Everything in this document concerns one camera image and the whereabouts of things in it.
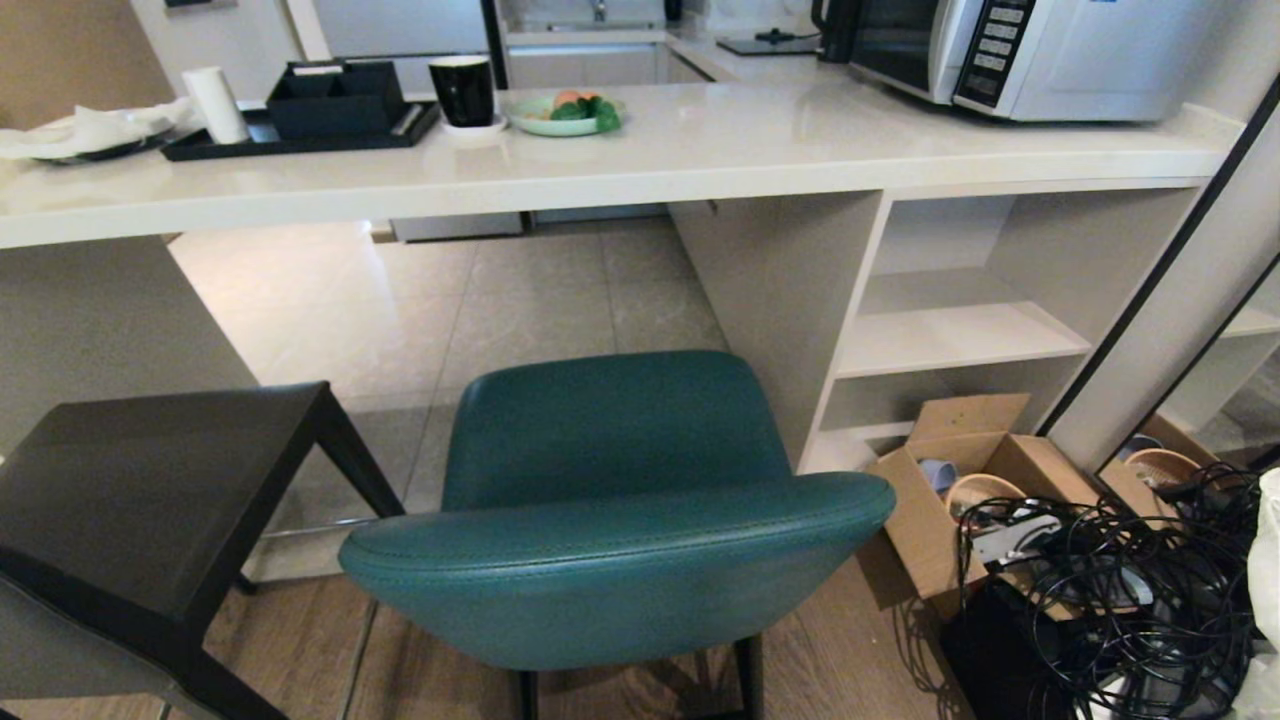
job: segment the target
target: black mug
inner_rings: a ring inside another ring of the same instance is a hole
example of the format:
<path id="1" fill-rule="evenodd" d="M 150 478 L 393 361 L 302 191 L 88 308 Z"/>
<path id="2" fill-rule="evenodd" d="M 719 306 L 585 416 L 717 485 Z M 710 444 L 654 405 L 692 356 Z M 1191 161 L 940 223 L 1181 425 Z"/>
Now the black mug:
<path id="1" fill-rule="evenodd" d="M 479 128 L 493 124 L 493 69 L 484 55 L 449 55 L 431 60 L 435 97 L 449 124 Z"/>

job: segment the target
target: woven basket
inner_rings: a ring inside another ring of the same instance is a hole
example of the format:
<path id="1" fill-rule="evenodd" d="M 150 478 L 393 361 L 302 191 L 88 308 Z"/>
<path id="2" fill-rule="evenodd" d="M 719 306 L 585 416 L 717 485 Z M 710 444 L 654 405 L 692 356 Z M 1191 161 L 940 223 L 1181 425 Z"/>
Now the woven basket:
<path id="1" fill-rule="evenodd" d="M 1133 468 L 1138 479 L 1157 492 L 1185 486 L 1199 469 L 1194 460 L 1172 450 L 1140 450 L 1124 464 Z"/>

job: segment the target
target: napkin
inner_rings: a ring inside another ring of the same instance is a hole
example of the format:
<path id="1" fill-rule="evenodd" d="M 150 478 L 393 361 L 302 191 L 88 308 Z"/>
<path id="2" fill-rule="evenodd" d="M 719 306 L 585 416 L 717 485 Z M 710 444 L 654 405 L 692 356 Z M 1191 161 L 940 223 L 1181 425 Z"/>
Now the napkin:
<path id="1" fill-rule="evenodd" d="M 92 110 L 76 106 L 76 114 L 32 131 L 0 129 L 0 158 L 60 160 L 131 142 L 141 142 L 191 120 L 191 99 L 182 97 L 152 108 Z"/>

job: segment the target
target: microwave control panel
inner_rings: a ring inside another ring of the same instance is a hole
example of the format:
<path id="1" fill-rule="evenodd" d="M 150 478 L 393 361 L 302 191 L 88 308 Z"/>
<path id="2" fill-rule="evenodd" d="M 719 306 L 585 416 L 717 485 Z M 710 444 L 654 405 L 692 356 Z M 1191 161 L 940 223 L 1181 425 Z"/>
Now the microwave control panel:
<path id="1" fill-rule="evenodd" d="M 1036 0 L 986 0 L 960 70 L 956 96 L 995 108 Z"/>

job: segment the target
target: white cloth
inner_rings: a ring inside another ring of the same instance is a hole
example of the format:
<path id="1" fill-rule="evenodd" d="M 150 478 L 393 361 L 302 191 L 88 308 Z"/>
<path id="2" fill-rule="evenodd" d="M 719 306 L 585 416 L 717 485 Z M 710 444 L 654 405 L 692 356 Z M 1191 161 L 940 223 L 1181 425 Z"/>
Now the white cloth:
<path id="1" fill-rule="evenodd" d="M 1280 647 L 1280 469 L 1262 475 L 1258 534 L 1249 548 L 1249 600 L 1258 629 Z M 1272 652 L 1249 661 L 1231 708 L 1239 720 L 1280 717 L 1280 656 Z"/>
<path id="2" fill-rule="evenodd" d="M 12 160 L 60 160 L 82 152 L 96 152 L 151 136 L 187 123 L 191 100 L 178 99 L 154 108 L 92 110 L 76 106 L 76 114 L 32 131 L 0 129 L 0 158 Z"/>

